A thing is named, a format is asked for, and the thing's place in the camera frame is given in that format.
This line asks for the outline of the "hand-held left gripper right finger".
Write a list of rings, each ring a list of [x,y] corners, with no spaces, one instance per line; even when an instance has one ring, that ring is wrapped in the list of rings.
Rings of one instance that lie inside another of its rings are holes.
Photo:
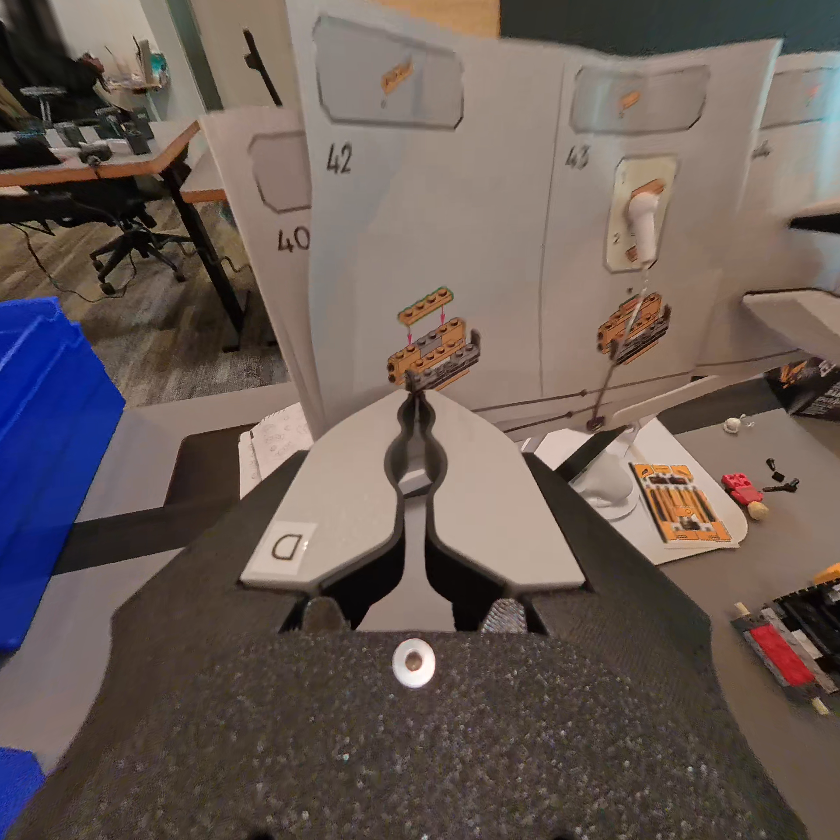
[[[429,522],[442,548],[511,595],[581,587],[584,573],[519,447],[445,394],[423,398],[441,469]]]

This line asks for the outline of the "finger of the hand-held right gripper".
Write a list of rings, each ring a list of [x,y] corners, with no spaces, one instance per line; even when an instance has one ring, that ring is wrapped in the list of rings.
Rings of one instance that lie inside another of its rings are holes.
[[[833,198],[793,212],[790,218],[790,229],[808,232],[838,232],[839,226],[839,198]]]
[[[839,296],[832,292],[750,292],[742,305],[788,343],[839,343]]]

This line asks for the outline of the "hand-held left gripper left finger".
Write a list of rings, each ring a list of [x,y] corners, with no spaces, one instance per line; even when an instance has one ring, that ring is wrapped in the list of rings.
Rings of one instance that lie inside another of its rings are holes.
[[[248,559],[242,585],[324,592],[398,536],[396,471],[412,394],[397,391],[331,428],[309,449]]]

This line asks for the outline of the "blue plastic bin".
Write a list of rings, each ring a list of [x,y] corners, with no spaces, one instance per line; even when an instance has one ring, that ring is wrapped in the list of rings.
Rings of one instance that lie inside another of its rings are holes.
[[[40,763],[32,752],[1,748],[2,839],[41,788],[45,779]]]
[[[1,305],[1,651],[17,652],[125,401],[54,297]]]

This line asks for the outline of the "grey desk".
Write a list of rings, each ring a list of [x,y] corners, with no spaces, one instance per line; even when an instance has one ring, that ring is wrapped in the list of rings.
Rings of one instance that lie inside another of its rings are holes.
[[[443,549],[409,391],[397,539],[325,591],[239,581],[307,452],[115,613],[98,696],[9,838],[808,838],[699,606],[536,455],[583,573]]]

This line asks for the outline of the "wood edged office desk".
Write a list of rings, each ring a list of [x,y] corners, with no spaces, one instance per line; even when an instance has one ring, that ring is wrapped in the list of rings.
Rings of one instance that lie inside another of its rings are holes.
[[[198,121],[159,122],[155,138],[146,154],[121,154],[108,161],[89,165],[81,161],[61,161],[54,165],[5,169],[1,172],[1,186],[25,188],[28,186],[58,185],[67,183],[98,182],[136,175],[159,175],[171,191],[172,200],[192,240],[208,278],[227,315],[230,327],[223,340],[223,352],[239,351],[242,332],[245,328],[249,294],[237,291],[230,283],[221,257],[194,207],[185,200],[181,188],[186,181],[175,170],[175,163],[188,149],[189,143],[198,134]]]

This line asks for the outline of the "yellow car toy box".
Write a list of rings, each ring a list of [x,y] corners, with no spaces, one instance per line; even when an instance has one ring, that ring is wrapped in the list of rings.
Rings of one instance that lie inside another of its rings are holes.
[[[839,366],[811,358],[767,371],[764,379],[791,416],[839,422]]]

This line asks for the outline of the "black white plastic bag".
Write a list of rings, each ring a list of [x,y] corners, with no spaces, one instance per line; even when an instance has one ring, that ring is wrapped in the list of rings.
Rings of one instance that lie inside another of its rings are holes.
[[[626,518],[637,505],[634,479],[625,468],[638,423],[590,435],[554,472],[565,480],[604,519]]]

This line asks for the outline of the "black hinge brick piece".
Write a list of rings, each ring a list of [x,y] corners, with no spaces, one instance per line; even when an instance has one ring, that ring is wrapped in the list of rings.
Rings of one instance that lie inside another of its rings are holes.
[[[761,492],[766,495],[773,492],[788,492],[795,493],[801,480],[797,477],[788,477],[781,473],[776,466],[774,458],[767,458],[765,460],[766,466],[770,470],[772,483],[761,489]]]

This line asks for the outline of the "red toy minifigure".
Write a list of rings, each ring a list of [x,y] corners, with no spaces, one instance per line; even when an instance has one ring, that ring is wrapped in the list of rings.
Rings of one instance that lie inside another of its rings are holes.
[[[721,477],[721,485],[752,520],[760,522],[770,515],[770,510],[764,503],[764,493],[743,473],[724,474]]]

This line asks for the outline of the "orange black sticker sheet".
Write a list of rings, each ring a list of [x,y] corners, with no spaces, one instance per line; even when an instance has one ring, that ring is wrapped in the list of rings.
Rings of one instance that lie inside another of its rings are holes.
[[[686,465],[628,465],[666,548],[738,547]]]

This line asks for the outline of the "dark panel with wooden rim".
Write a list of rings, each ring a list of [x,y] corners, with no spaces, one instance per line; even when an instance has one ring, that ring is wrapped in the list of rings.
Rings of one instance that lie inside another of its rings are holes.
[[[838,50],[838,1],[382,2],[469,35],[648,56],[782,39],[783,53]]]

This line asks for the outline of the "white instruction booklet stand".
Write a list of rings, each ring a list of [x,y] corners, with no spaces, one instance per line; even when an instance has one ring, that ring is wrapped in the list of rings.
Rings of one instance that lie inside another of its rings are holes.
[[[408,380],[500,431],[547,413],[518,404],[597,391],[636,303],[653,348],[613,382],[679,387],[684,283],[716,286],[748,189],[838,188],[838,50],[617,56],[281,5],[292,108],[207,132],[314,438]]]

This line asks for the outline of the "black office chair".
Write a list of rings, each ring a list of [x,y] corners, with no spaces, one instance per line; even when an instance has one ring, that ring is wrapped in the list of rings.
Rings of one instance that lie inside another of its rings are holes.
[[[108,278],[123,261],[133,262],[134,256],[155,259],[171,270],[176,282],[186,281],[182,269],[163,249],[190,244],[192,240],[156,232],[156,221],[148,213],[146,202],[146,195],[130,178],[26,186],[21,193],[9,187],[2,189],[1,222],[25,234],[40,229],[50,236],[54,235],[53,226],[105,224],[117,229],[116,238],[89,255],[103,296],[111,298],[119,293]]]

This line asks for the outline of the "black pole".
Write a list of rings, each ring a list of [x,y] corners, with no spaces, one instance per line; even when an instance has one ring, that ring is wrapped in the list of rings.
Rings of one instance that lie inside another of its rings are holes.
[[[280,95],[270,78],[270,74],[257,48],[254,36],[248,28],[243,28],[242,32],[247,46],[247,52],[245,54],[246,66],[259,74],[274,105],[282,108],[284,106],[283,101],[281,100]]]

